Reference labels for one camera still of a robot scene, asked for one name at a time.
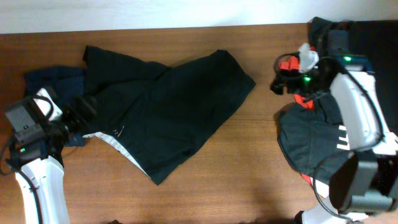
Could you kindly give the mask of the black shorts patterned waistband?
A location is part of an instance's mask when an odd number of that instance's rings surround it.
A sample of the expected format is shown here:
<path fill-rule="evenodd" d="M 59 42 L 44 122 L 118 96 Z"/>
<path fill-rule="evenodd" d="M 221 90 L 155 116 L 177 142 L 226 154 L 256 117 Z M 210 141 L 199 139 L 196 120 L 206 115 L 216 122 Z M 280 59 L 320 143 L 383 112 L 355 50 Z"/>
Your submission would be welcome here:
<path fill-rule="evenodd" d="M 114 137 L 155 184 L 193 156 L 255 87 L 225 50 L 177 67 L 87 46 L 89 133 Z"/>

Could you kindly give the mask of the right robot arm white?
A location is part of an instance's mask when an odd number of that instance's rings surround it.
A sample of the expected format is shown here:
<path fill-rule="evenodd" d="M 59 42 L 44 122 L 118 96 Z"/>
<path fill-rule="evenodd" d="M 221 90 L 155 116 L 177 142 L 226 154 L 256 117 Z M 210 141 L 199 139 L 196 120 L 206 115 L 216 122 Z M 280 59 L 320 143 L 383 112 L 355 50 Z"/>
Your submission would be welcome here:
<path fill-rule="evenodd" d="M 397 210 L 397 46 L 330 30 L 274 62 L 271 90 L 302 97 L 278 115 L 278 142 L 312 178 L 316 207 L 295 223 L 362 223 Z"/>

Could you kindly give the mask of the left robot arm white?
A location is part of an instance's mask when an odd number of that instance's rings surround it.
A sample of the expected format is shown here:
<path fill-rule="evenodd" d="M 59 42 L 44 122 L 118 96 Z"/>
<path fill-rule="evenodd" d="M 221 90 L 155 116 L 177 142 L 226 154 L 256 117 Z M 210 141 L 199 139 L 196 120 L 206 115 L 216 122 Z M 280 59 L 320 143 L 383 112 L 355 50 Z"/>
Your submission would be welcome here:
<path fill-rule="evenodd" d="M 55 105 L 45 96 L 29 96 L 5 114 L 13 133 L 5 161 L 21 188 L 26 223 L 69 223 L 63 189 L 62 150 L 76 133 L 86 131 L 96 114 L 92 97 L 79 96 L 51 119 Z"/>

